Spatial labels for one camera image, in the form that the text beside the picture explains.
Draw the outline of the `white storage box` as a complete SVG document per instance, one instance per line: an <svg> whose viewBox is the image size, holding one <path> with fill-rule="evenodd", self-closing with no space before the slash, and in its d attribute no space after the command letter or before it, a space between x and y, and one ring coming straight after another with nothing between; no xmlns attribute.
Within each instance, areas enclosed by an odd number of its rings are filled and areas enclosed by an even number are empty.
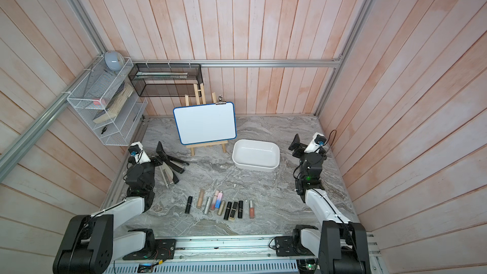
<svg viewBox="0 0 487 274"><path fill-rule="evenodd" d="M240 169L271 173L280 164L280 149L275 143L241 139L233 147L232 160Z"/></svg>

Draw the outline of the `black lipstick tube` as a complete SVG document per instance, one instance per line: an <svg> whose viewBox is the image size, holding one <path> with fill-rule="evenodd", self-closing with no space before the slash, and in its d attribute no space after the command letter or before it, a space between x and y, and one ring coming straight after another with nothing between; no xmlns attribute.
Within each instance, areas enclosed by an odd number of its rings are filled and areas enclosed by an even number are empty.
<svg viewBox="0 0 487 274"><path fill-rule="evenodd" d="M243 202L243 200L240 200L238 202L237 218L239 218L239 219L242 219L243 218L243 209L244 209L244 202Z"/></svg>

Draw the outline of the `gold black square lipstick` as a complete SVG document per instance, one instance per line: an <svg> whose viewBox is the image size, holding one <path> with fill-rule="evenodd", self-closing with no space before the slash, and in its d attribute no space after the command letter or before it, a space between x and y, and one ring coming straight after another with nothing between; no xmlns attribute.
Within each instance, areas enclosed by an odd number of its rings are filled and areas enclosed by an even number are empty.
<svg viewBox="0 0 487 274"><path fill-rule="evenodd" d="M232 208L230 209L229 220L234 220L235 216L238 212L238 202L235 201L232 203Z"/></svg>

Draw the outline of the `red lip gloss tube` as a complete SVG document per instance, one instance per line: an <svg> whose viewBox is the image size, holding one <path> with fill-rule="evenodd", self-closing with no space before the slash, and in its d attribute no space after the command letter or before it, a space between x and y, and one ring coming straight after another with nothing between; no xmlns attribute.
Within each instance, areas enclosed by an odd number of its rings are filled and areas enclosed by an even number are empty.
<svg viewBox="0 0 487 274"><path fill-rule="evenodd" d="M251 219L255 218L255 208L252 200L249 201L249 218Z"/></svg>

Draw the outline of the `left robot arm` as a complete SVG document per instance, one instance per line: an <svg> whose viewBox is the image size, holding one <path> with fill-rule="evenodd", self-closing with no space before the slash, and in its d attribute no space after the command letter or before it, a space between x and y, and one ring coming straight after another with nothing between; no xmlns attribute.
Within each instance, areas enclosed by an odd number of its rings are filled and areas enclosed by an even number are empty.
<svg viewBox="0 0 487 274"><path fill-rule="evenodd" d="M140 142L132 143L128 151L126 197L97 213L70 220L53 262L53 273L104 273L120 258L147 260L149 269L154 269L173 259L176 241L157 240L150 228L132 229L120 237L114 232L152 207L156 169L169 172L173 183L178 183L176 174L183 173L188 162L167 155L161 143L152 157Z"/></svg>

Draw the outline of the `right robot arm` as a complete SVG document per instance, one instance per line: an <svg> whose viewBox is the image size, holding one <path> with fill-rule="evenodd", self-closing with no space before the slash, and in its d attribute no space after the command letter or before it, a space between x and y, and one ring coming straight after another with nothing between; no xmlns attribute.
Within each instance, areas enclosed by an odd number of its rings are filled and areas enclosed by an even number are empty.
<svg viewBox="0 0 487 274"><path fill-rule="evenodd" d="M328 140L315 133L309 144L295 135L289 150L299 159L295 191L317 217L319 226L296 225L292 235L275 237L268 246L279 257L296 257L300 273L371 273L367 233L331 201L320 176Z"/></svg>

